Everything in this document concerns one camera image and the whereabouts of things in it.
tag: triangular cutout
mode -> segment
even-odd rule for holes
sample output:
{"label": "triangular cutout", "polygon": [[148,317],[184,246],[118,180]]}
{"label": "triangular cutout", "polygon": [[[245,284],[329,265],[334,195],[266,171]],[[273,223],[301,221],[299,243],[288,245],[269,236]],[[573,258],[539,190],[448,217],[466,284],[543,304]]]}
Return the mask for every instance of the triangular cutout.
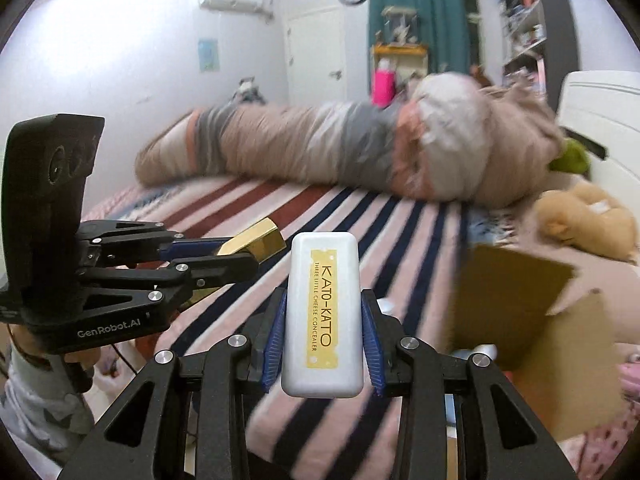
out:
{"label": "triangular cutout", "polygon": [[495,415],[498,418],[500,439],[504,449],[516,449],[535,444],[536,433],[497,384],[491,387],[491,397],[494,400]]}
{"label": "triangular cutout", "polygon": [[109,425],[104,437],[110,442],[117,442],[124,446],[139,446],[153,392],[154,384],[144,383]]}

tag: green plush toy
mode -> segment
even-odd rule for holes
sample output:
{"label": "green plush toy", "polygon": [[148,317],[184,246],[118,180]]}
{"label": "green plush toy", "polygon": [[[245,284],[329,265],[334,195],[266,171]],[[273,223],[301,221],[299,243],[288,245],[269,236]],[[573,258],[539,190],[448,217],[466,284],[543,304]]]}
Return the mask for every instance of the green plush toy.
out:
{"label": "green plush toy", "polygon": [[589,169],[589,155],[580,142],[568,138],[566,140],[566,150],[560,158],[552,160],[549,164],[551,171],[561,171],[562,173],[585,174]]}

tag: cardboard flap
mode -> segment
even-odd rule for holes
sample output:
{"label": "cardboard flap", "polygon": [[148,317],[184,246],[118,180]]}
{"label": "cardboard flap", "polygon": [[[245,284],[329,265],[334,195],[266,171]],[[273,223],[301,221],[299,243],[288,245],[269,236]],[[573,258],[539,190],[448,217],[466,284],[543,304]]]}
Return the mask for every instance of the cardboard flap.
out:
{"label": "cardboard flap", "polygon": [[624,408],[622,359],[599,292],[549,319],[513,371],[513,383],[551,435],[564,440],[610,422]]}
{"label": "cardboard flap", "polygon": [[495,344],[500,367],[515,369],[542,334],[545,314],[572,275],[567,264],[476,246],[462,267],[454,298],[453,348]]}

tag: yellow label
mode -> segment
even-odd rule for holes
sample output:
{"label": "yellow label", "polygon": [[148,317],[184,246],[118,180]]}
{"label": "yellow label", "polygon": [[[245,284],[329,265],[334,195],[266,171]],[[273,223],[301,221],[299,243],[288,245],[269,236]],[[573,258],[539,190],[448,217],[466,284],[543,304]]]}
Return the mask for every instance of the yellow label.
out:
{"label": "yellow label", "polygon": [[337,250],[311,251],[309,270],[306,367],[337,368],[338,274]]}

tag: white door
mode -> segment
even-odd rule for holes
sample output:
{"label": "white door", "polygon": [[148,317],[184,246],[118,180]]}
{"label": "white door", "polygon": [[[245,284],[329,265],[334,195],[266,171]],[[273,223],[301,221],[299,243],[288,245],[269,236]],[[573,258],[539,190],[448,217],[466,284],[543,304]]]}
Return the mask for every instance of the white door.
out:
{"label": "white door", "polygon": [[344,33],[340,9],[287,22],[289,100],[292,105],[344,101]]}

